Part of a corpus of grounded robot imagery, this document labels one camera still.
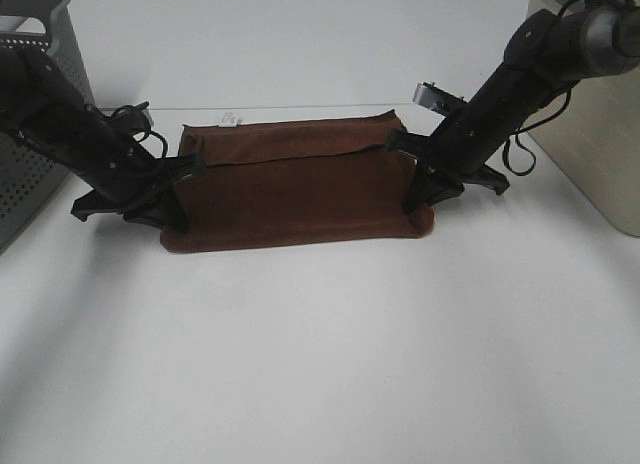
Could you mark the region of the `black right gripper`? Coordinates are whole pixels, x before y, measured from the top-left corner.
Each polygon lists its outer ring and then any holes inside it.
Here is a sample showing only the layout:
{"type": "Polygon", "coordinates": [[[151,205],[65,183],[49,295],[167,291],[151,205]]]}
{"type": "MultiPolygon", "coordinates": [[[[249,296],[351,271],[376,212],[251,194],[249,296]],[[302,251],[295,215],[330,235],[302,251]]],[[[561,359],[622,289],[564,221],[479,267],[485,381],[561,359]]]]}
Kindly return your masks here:
{"type": "Polygon", "coordinates": [[[474,184],[502,195],[509,187],[507,178],[486,164],[467,173],[457,170],[436,148],[428,136],[392,129],[385,139],[389,151],[398,151],[415,160],[413,178],[402,200],[405,214],[414,212],[433,199],[451,199],[464,191],[464,184],[474,184]]]}

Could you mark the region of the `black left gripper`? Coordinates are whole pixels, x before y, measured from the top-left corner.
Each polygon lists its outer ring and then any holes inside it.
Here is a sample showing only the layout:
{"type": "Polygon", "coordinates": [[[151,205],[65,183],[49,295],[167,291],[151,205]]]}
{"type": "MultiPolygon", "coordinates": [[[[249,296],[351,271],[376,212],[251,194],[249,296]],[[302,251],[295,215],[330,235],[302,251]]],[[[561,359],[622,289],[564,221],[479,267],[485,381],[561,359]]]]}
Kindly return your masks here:
{"type": "Polygon", "coordinates": [[[76,199],[71,214],[86,221],[94,214],[114,213],[131,223],[160,223],[187,232],[189,218],[174,185],[203,173],[196,154],[171,158],[109,159],[89,151],[69,154],[69,169],[92,187],[76,199]]]}

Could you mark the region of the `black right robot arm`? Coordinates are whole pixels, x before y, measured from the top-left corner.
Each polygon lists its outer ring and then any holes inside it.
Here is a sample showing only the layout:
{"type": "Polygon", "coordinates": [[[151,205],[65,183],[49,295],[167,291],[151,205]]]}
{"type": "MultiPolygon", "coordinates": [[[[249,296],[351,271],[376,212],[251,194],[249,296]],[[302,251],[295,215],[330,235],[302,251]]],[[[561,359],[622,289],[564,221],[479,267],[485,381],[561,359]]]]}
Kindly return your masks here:
{"type": "Polygon", "coordinates": [[[507,152],[527,119],[581,81],[617,76],[639,65],[639,6],[633,0],[569,0],[542,9],[517,29],[503,60],[469,99],[432,83],[417,86],[416,104],[443,116],[429,136],[393,131],[388,149],[416,162],[402,208],[411,213],[460,196],[467,184],[503,194],[507,178],[487,165],[507,152]]]}

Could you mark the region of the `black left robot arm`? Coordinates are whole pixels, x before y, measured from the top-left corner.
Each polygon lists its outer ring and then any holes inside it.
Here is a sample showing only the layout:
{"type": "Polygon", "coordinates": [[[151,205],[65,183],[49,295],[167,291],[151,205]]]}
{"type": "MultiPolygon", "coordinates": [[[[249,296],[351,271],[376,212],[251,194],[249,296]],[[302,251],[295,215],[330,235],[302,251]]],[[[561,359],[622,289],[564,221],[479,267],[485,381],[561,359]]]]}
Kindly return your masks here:
{"type": "Polygon", "coordinates": [[[123,105],[105,114],[85,101],[46,53],[1,51],[1,131],[90,186],[74,202],[73,216],[86,221],[113,213],[130,223],[186,232],[189,219],[174,186],[206,166],[195,154],[149,152],[147,138],[168,142],[154,130],[147,108],[123,105]]]}

